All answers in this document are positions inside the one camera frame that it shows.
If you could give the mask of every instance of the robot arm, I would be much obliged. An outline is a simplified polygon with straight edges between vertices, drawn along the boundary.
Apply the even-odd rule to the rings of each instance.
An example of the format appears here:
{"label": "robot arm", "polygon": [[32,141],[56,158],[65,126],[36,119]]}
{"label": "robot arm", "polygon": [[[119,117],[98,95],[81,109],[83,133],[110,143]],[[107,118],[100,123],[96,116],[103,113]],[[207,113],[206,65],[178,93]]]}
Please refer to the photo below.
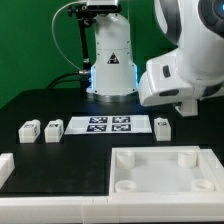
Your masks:
{"label": "robot arm", "polygon": [[224,0],[154,2],[161,30],[178,49],[147,62],[139,86],[142,105],[223,94]]}
{"label": "robot arm", "polygon": [[[87,96],[104,102],[123,102],[137,97],[137,67],[132,60],[130,24],[119,12],[118,0],[88,0],[69,10],[79,22],[83,67],[91,70]],[[94,24],[96,61],[89,61],[85,28]]]}

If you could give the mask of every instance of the printed marker sheet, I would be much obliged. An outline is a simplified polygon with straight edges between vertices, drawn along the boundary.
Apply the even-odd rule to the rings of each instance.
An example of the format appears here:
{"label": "printed marker sheet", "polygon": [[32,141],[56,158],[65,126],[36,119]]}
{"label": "printed marker sheet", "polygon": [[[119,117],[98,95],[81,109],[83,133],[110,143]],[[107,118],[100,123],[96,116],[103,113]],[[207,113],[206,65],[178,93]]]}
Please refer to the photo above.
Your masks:
{"label": "printed marker sheet", "polygon": [[151,133],[147,115],[72,117],[65,135]]}

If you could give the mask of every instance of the warning label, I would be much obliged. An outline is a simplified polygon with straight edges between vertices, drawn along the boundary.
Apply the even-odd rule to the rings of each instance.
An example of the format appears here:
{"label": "warning label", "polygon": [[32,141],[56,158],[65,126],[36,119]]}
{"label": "warning label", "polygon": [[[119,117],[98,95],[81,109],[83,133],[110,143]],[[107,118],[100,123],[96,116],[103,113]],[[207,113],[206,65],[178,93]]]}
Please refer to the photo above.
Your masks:
{"label": "warning label", "polygon": [[117,59],[117,56],[113,53],[107,64],[120,64],[120,63]]}

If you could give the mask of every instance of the black tabletop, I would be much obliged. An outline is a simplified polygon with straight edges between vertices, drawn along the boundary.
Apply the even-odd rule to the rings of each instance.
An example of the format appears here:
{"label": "black tabletop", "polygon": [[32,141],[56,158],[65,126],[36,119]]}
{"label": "black tabletop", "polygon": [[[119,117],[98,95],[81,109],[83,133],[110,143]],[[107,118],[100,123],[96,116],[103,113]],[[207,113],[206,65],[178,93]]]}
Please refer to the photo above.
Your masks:
{"label": "black tabletop", "polygon": [[[60,143],[45,143],[50,120],[62,119],[65,128],[72,116],[149,115],[167,118],[171,142],[157,142],[151,134],[66,135]],[[224,160],[224,98],[199,103],[199,116],[183,118],[173,105],[142,107],[138,100],[120,104],[87,99],[79,89],[22,92],[0,110],[0,153],[13,153],[15,171],[0,190],[0,197],[103,196],[109,192],[113,147],[186,146],[211,148]],[[38,119],[41,135],[33,144],[20,144],[18,130]]]}

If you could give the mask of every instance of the white block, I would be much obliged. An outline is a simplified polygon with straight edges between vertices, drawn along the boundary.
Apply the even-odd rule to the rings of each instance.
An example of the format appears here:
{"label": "white block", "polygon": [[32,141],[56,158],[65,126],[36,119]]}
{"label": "white block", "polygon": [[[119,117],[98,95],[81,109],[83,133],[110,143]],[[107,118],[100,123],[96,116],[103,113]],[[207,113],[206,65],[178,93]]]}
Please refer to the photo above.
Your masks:
{"label": "white block", "polygon": [[15,169],[12,153],[4,153],[0,155],[0,189]]}
{"label": "white block", "polygon": [[19,129],[19,140],[20,143],[33,143],[36,138],[40,135],[40,121],[32,120],[27,121]]}
{"label": "white block", "polygon": [[47,143],[60,142],[60,139],[64,133],[63,121],[50,121],[45,128],[44,133]]}
{"label": "white block", "polygon": [[167,119],[155,119],[154,131],[157,141],[171,141],[171,127]]}

